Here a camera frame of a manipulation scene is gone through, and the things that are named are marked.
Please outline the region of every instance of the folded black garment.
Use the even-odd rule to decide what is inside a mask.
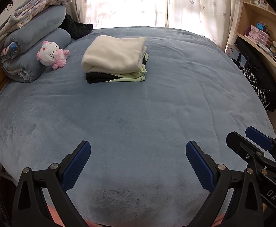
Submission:
[[[90,34],[93,30],[93,25],[76,22],[71,16],[66,14],[59,28],[66,30],[73,39],[78,39]]]
[[[142,59],[142,65],[146,65],[145,56]],[[98,82],[107,82],[110,80],[119,79],[121,77],[108,74],[108,73],[102,73],[102,72],[89,72],[85,75],[85,78],[88,83],[98,83]]]

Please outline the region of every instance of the folded cream fleece garment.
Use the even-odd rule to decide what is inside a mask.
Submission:
[[[141,69],[145,37],[115,38],[101,35],[96,37],[82,57],[82,68],[88,72],[123,74]]]

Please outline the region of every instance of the white box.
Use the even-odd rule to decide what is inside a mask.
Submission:
[[[235,46],[228,45],[225,54],[227,54],[229,58],[234,58],[235,60],[237,60],[240,52]],[[243,55],[241,55],[240,66],[245,66],[245,63],[246,59]]]

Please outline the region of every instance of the bed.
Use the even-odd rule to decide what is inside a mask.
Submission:
[[[88,84],[81,59],[99,35],[147,38],[146,80]],[[246,163],[226,146],[248,126],[275,137],[261,101],[237,66],[209,39],[158,27],[96,29],[73,40],[64,68],[31,83],[0,79],[0,162],[60,162],[81,140],[91,157],[68,195],[83,218],[109,226],[187,225],[208,191],[185,155],[188,141],[229,169]]]

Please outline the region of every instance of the row of books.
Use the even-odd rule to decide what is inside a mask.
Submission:
[[[265,0],[250,0],[250,3],[268,9],[268,3]]]

